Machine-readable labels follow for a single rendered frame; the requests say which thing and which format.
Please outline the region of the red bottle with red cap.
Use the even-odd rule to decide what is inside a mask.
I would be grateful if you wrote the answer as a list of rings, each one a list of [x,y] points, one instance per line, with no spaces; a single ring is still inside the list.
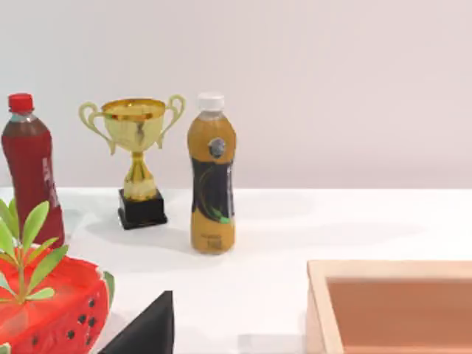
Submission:
[[[8,105],[11,117],[2,132],[1,144],[13,182],[19,223],[23,226],[28,214],[48,201],[49,212],[35,242],[42,244],[55,238],[51,247],[60,247],[65,232],[53,176],[52,135],[36,117],[31,94],[11,94]]]

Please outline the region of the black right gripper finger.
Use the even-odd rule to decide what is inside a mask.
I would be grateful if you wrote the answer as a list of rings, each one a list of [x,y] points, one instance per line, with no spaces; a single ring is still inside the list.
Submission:
[[[163,291],[98,354],[173,354],[173,292]]]

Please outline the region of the gold trophy with black base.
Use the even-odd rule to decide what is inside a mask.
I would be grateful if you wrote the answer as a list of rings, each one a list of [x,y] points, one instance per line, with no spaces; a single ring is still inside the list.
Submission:
[[[153,145],[162,148],[165,134],[180,119],[185,105],[185,99],[174,94],[167,102],[128,98],[110,101],[101,108],[90,102],[78,108],[82,123],[104,138],[110,154],[118,147],[131,154],[117,210],[125,230],[167,222],[164,198],[145,164],[144,152]]]

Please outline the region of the shallow salmon-coloured box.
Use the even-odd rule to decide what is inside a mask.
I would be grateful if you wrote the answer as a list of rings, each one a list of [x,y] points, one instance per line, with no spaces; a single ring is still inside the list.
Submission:
[[[472,354],[472,261],[310,260],[307,354]]]

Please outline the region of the yellow bottle with white cap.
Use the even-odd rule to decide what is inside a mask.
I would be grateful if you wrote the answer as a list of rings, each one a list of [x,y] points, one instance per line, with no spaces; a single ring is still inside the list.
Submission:
[[[199,114],[187,133],[192,165],[192,247],[202,254],[223,254],[235,244],[232,168],[236,132],[223,112],[224,96],[198,95]]]

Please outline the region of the red watermelon plant pot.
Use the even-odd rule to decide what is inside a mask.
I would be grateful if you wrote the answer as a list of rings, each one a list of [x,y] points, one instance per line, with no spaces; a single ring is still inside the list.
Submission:
[[[89,354],[107,321],[114,276],[37,242],[48,214],[43,201],[20,224],[0,199],[0,354]]]

